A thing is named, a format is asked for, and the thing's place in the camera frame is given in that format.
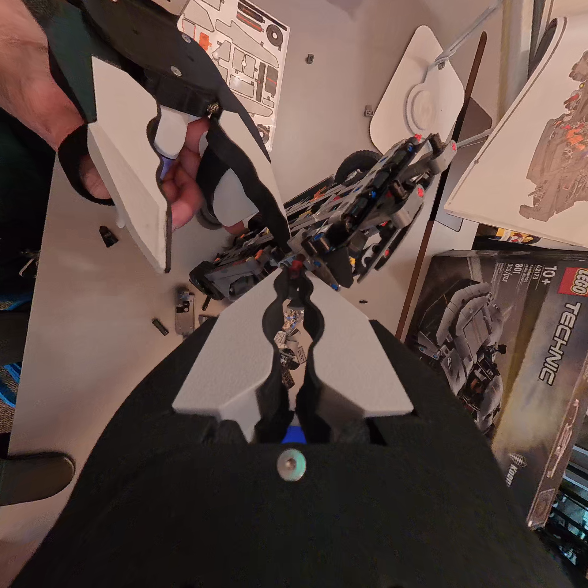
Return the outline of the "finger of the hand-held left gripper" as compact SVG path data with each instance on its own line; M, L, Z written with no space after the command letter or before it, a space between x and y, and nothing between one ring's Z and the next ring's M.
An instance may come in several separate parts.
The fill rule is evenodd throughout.
M171 205L158 181L162 161L148 127L156 100L130 75L92 57L96 121L88 151L131 237L159 273L171 270Z
M224 109L212 119L209 148L238 178L245 199L261 214L278 244L287 249L290 229L269 156L257 128L239 112Z

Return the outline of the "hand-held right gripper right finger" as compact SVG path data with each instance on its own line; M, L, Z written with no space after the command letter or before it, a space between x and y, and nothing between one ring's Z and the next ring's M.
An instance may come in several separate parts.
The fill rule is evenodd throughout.
M300 279L311 337L296 416L306 442L366 437L367 421L406 416L412 401L369 319L311 273Z

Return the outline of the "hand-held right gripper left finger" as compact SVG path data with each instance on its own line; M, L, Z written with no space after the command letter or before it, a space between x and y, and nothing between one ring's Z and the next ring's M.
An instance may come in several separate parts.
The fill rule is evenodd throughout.
M248 442L283 439L293 413L275 336L289 287L289 272L277 270L220 313L173 401L176 413L234 421Z

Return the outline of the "lego car chassis model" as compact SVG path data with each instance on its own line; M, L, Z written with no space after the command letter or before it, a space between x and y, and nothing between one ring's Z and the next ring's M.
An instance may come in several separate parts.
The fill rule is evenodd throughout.
M294 279L305 268L335 291L349 289L388 263L457 151L454 140L430 134L411 136L379 158L353 153L326 185L287 203L287 245L268 227L249 230L195 267L189 282L207 298L233 302L277 269L288 268Z

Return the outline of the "grey lego panel assembly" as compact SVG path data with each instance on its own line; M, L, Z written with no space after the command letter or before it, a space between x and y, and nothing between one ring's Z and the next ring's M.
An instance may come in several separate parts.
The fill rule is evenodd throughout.
M175 292L175 332L185 340L195 330L195 295L186 286Z

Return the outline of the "pile of loose lego pieces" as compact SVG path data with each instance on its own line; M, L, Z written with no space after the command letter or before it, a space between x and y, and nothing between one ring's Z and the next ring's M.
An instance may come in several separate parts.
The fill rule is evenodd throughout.
M304 310L286 308L282 329L275 335L275 343L279 351L282 383L287 391L295 386L292 372L305 366L307 356L304 347L298 341L299 327L303 326Z

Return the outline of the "dark lego set box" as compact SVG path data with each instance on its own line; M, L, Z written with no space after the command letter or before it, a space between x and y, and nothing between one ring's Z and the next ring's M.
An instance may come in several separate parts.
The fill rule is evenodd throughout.
M405 342L488 440L543 527L587 413L587 252L432 257Z

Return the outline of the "person's left hand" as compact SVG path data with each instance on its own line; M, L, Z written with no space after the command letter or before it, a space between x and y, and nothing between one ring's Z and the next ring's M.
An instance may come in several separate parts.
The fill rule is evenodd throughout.
M49 70L48 42L23 1L1 1L1 109L37 134L55 152L83 119ZM187 126L183 148L162 181L171 204L172 229L185 226L205 203L196 175L206 118Z

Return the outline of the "sticker sheet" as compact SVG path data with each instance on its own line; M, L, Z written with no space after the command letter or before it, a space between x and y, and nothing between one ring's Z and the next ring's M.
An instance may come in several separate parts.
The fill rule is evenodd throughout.
M289 27L253 1L188 1L178 29L207 52L271 152Z

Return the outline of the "instruction booklet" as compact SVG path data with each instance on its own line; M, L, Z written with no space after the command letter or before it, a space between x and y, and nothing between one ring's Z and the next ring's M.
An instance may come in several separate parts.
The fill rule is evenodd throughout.
M545 53L445 210L587 248L587 14L558 17L550 30Z

